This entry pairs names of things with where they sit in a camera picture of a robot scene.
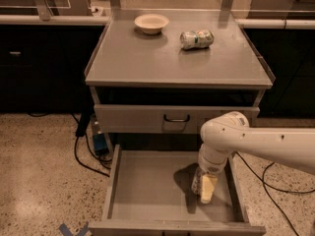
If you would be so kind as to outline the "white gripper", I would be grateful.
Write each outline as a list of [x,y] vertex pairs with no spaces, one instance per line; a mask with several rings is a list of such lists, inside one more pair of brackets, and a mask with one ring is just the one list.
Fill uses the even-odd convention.
[[213,196],[219,175],[225,168],[227,155],[202,144],[198,154],[198,164],[201,170],[207,174],[201,177],[201,202],[208,204]]

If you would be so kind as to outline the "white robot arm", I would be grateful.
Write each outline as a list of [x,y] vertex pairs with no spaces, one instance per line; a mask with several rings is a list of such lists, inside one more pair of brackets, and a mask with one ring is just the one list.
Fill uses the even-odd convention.
[[208,204],[229,156],[237,151],[315,174],[314,128],[253,128],[232,111],[203,124],[202,140],[191,190]]

